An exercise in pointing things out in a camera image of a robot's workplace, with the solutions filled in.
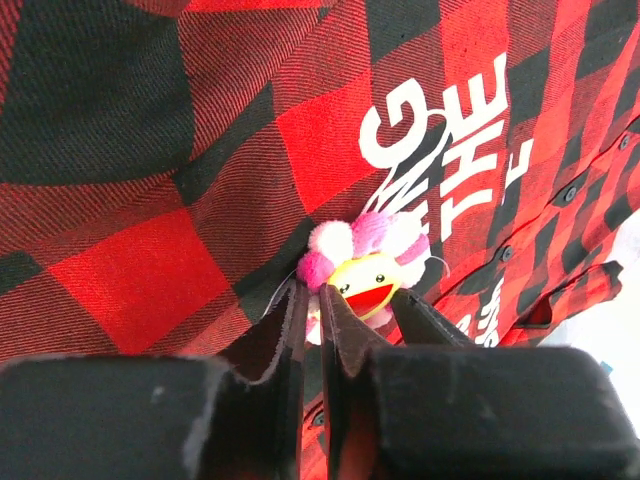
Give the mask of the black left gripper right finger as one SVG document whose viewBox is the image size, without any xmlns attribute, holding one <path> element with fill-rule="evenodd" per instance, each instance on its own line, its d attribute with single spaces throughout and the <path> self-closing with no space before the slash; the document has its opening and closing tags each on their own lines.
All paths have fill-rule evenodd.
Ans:
<svg viewBox="0 0 640 480">
<path fill-rule="evenodd" d="M 320 292 L 332 479 L 635 479 L 601 366 L 567 347 L 394 346 Z"/>
</svg>

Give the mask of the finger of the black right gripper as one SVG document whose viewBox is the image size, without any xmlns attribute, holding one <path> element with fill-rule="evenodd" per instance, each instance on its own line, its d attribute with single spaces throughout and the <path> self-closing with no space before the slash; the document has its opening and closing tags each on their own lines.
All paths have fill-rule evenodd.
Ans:
<svg viewBox="0 0 640 480">
<path fill-rule="evenodd" d="M 391 299 L 391 308 L 407 345 L 475 346 L 467 335 L 413 291 L 399 289 Z"/>
</svg>

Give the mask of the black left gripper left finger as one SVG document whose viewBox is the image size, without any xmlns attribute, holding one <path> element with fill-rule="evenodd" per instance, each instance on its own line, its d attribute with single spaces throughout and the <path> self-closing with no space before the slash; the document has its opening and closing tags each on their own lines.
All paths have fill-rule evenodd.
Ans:
<svg viewBox="0 0 640 480">
<path fill-rule="evenodd" d="M 309 294 L 287 283 L 215 356 L 25 357 L 1 368 L 5 479 L 296 479 Z"/>
</svg>

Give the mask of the pink white flower brooch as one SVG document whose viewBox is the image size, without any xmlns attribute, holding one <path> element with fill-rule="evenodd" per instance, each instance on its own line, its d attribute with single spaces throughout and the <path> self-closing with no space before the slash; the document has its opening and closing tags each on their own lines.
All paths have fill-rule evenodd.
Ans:
<svg viewBox="0 0 640 480">
<path fill-rule="evenodd" d="M 306 340 L 321 343 L 322 286 L 335 287 L 357 318 L 378 329 L 393 317 L 392 296 L 418 283 L 429 257 L 426 230 L 410 212 L 368 212 L 351 223 L 335 220 L 316 227 L 296 269 L 311 292 Z"/>
</svg>

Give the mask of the red black plaid shirt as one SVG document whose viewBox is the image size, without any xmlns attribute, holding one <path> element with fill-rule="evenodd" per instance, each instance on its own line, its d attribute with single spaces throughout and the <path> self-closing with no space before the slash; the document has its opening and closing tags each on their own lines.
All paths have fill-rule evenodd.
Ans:
<svg viewBox="0 0 640 480">
<path fill-rule="evenodd" d="M 638 209 L 635 1 L 1 5 L 1 368 L 215 356 L 368 212 L 421 219 L 407 290 L 475 346 L 543 348 Z M 307 314 L 296 479 L 332 479 Z"/>
</svg>

